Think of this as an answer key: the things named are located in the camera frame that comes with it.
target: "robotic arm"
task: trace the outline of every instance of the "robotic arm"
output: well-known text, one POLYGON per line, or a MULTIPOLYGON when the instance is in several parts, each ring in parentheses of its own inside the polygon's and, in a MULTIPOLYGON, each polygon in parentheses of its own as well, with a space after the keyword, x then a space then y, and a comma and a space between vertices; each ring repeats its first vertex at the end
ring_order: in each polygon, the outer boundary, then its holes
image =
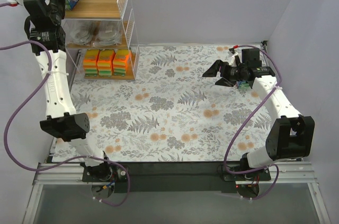
MULTIPOLYGON (((222 78, 216 85, 233 87, 237 82, 246 81, 262 100, 276 85, 274 71, 262 66, 259 49, 243 49, 241 54, 233 55, 231 65, 217 60, 202 76, 216 77, 218 71, 222 78)), ((272 119, 271 131, 264 147, 243 155, 241 171, 306 157, 310 153, 315 125, 312 117, 301 115, 281 89, 274 91, 265 106, 272 119)))
MULTIPOLYGON (((24 25, 29 40, 38 41, 50 52, 52 69, 48 71, 48 57, 40 47, 32 45, 42 77, 51 75, 44 85, 46 94, 46 120, 40 127, 48 134, 69 142, 80 155, 108 159, 106 154, 89 143, 86 134, 90 121, 86 113, 77 114, 70 98, 66 74, 65 32, 61 20, 65 17, 65 0, 17 0, 22 2, 30 16, 24 25)), ((112 168, 107 162, 88 158, 82 164, 93 177, 107 181, 112 168)))

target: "stack of sponges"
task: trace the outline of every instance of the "stack of sponges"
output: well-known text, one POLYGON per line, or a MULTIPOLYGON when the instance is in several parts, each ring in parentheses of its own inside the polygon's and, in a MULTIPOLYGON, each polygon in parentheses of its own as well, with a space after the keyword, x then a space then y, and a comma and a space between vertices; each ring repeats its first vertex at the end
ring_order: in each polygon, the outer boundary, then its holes
POLYGON ((118 50, 113 60, 113 73, 116 76, 125 76, 128 69, 131 51, 124 49, 118 50))
POLYGON ((97 61, 99 76, 110 77, 113 74, 112 62, 115 56, 114 50, 102 50, 97 61))
POLYGON ((83 66, 86 77, 97 76, 96 62, 98 60, 99 53, 100 50, 97 49, 87 50, 83 60, 83 66))

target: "gray wall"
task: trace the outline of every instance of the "gray wall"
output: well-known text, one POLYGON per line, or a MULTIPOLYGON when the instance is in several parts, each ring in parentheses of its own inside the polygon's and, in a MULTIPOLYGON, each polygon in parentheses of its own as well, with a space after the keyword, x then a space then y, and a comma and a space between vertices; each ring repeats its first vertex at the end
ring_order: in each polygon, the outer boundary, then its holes
MULTIPOLYGON (((23 30, 28 16, 24 7, 0 8, 0 46, 27 40, 23 30)), ((0 131, 13 111, 41 82, 38 63, 30 46, 0 51, 0 131)), ((51 137, 42 132, 39 121, 45 118, 43 91, 18 114, 9 133, 13 154, 30 167, 36 167, 48 154, 51 137)), ((34 173, 16 166, 0 144, 0 223, 21 223, 32 190, 34 173)))
POLYGON ((285 93, 316 122, 310 160, 332 223, 339 222, 338 15, 339 0, 291 0, 269 40, 285 93))
POLYGON ((259 42, 290 0, 132 0, 140 43, 259 42))

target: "shelf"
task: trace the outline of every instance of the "shelf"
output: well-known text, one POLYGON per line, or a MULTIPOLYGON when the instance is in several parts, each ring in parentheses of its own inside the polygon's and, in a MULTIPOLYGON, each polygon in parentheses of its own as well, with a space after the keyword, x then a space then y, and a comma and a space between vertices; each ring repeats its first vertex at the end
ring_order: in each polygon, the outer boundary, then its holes
MULTIPOLYGON (((124 21, 123 25, 125 27, 125 29, 127 28, 128 25, 128 21, 124 21)), ((91 43, 94 42, 96 34, 94 34, 93 39, 91 41, 91 43)), ((118 45, 111 45, 111 46, 99 46, 99 47, 94 47, 93 45, 78 45, 78 44, 73 44, 73 43, 69 43, 66 45, 67 49, 127 49, 127 41, 126 41, 126 37, 125 37, 125 33, 123 31, 123 28, 121 29, 121 44, 118 45)))
POLYGON ((114 80, 135 80, 134 74, 133 74, 133 66, 136 61, 136 54, 132 54, 132 63, 129 61, 128 69, 126 72, 125 77, 123 76, 110 76, 110 77, 101 77, 101 76, 95 76, 95 77, 84 77, 84 79, 114 79, 114 80))
POLYGON ((80 0, 73 10, 66 11, 66 19, 119 20, 117 0, 80 0))

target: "floral pattern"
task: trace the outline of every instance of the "floral pattern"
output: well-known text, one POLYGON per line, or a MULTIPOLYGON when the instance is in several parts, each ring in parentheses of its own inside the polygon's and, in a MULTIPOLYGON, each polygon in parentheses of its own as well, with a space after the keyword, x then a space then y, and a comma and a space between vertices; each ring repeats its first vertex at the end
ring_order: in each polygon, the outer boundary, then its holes
MULTIPOLYGON (((228 47, 140 47, 136 81, 85 80, 76 74, 71 96, 90 117, 88 139, 113 161, 220 161, 241 123, 260 103, 250 88, 216 86, 202 74, 228 47)), ((261 108, 240 133, 229 159, 264 146, 270 117, 261 108)), ((55 140, 53 161, 76 156, 55 140)))

